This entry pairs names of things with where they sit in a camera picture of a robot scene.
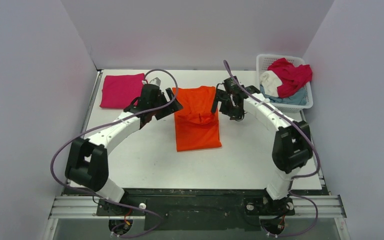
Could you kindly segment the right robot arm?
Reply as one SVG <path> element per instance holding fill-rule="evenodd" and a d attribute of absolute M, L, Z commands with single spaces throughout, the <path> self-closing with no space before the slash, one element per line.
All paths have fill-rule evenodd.
<path fill-rule="evenodd" d="M 274 133 L 271 158 L 276 169 L 264 188 L 268 197 L 262 201 L 264 211 L 274 215 L 282 209 L 282 200 L 289 196 L 294 177 L 313 157 L 310 128 L 305 121 L 298 122 L 281 113 L 253 85 L 240 85 L 236 77 L 225 79 L 222 85 L 223 89 L 216 89 L 213 114 L 220 112 L 237 122 L 251 114 Z"/>

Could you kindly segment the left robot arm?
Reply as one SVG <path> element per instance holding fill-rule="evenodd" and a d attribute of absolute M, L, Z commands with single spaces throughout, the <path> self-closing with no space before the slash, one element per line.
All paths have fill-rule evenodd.
<path fill-rule="evenodd" d="M 87 138 L 77 137 L 71 142 L 65 176 L 110 200 L 109 208 L 116 215 L 125 214 L 129 201 L 123 197 L 125 190 L 109 177 L 110 153 L 152 118 L 160 120 L 182 108 L 173 89 L 162 91 L 158 85 L 145 84 L 140 96 L 134 98 L 111 124 Z"/>

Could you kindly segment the orange t shirt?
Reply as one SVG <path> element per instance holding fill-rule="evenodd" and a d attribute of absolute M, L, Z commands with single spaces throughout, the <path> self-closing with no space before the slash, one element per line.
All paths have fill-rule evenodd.
<path fill-rule="evenodd" d="M 173 92 L 183 107 L 174 113 L 176 150 L 186 152 L 222 147 L 219 116 L 212 112 L 216 88 L 174 88 Z"/>

